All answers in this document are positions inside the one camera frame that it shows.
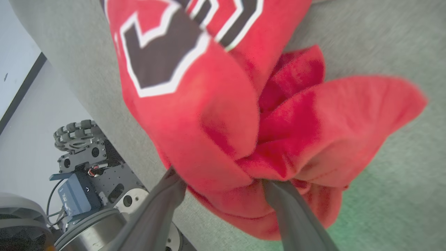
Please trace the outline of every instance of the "red cloth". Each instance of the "red cloth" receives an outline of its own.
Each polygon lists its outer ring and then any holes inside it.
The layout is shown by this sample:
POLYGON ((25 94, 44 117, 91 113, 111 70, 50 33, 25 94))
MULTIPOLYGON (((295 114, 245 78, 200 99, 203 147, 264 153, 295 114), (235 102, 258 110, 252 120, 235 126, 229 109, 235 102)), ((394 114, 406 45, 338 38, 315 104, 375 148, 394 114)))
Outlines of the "red cloth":
POLYGON ((168 68, 173 48, 184 46, 196 32, 185 13, 205 23, 198 14, 194 17, 195 6, 203 1, 184 4, 186 11, 171 17, 169 10, 176 10, 171 1, 107 2, 124 100, 164 165, 173 165, 195 197, 225 221, 257 238, 279 240, 276 215, 259 179, 291 180, 328 227, 339 213, 342 191, 391 133, 422 112, 426 99, 411 83, 393 77, 354 76, 324 83, 317 46, 281 56, 310 0, 252 1, 262 11, 253 22, 245 20, 241 33, 246 34, 233 47, 219 40, 219 33, 240 1, 218 2, 204 26, 209 35, 201 33, 207 41, 202 53, 185 68, 176 68, 185 69, 178 85, 174 75, 167 83, 151 81, 168 68), (139 23, 134 30, 141 32, 140 48, 130 48, 138 45, 128 33, 132 15, 139 23), (183 27, 157 36, 186 38, 157 42, 152 31, 165 27, 166 18, 169 29, 183 27), (190 32, 185 35, 181 31, 186 28, 190 32), (151 46, 151 57, 143 58, 142 49, 151 46), (170 91, 151 92, 170 84, 175 86, 170 91))

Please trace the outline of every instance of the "gray fabric surface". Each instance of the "gray fabric surface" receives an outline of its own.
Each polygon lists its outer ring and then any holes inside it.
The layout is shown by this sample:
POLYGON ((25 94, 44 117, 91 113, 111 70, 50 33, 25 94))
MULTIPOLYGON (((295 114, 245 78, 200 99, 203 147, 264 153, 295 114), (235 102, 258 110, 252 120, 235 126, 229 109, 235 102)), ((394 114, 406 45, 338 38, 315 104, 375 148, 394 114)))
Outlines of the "gray fabric surface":
MULTIPOLYGON (((122 101, 116 56, 94 0, 11 4, 48 60, 148 188, 164 173, 157 153, 122 101)), ((330 228, 343 251, 446 250, 446 3, 443 0, 333 0, 311 8, 287 50, 318 43, 327 80, 401 75, 430 99, 425 112, 390 137, 345 193, 330 228)), ((205 210, 190 194, 174 223, 199 251, 275 251, 205 210)))

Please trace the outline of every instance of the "white wall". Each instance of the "white wall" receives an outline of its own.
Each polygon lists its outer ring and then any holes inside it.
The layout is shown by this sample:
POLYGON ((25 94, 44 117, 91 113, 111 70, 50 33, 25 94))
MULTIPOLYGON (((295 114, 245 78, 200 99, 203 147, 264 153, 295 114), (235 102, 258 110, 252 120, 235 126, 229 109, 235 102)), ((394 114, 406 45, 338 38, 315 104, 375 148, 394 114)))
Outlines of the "white wall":
MULTIPOLYGON (((84 119, 91 117, 47 61, 0 134, 0 192, 31 199, 45 210, 57 183, 48 178, 59 171, 57 159, 64 154, 54 147, 53 133, 84 119)), ((50 213, 61 206, 56 191, 50 213)))
POLYGON ((9 1, 0 0, 0 118, 40 53, 9 1))

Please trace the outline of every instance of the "round hole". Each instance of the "round hole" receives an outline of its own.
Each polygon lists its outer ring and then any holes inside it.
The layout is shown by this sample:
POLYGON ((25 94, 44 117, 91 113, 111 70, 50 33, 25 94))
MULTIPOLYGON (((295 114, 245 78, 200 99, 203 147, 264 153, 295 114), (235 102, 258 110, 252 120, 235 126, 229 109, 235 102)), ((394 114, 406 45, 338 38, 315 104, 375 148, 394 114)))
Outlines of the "round hole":
POLYGON ((93 157, 98 157, 99 156, 99 149, 97 148, 97 147, 95 147, 95 148, 93 148, 92 150, 91 150, 91 155, 93 156, 93 157))
POLYGON ((71 164, 71 161, 70 161, 69 159, 65 159, 65 160, 63 161, 63 165, 65 166, 65 168, 69 168, 69 167, 70 167, 70 164, 71 164))
POLYGON ((126 207, 131 206, 132 205, 132 197, 130 195, 124 196, 123 202, 124 202, 124 206, 126 206, 126 207))

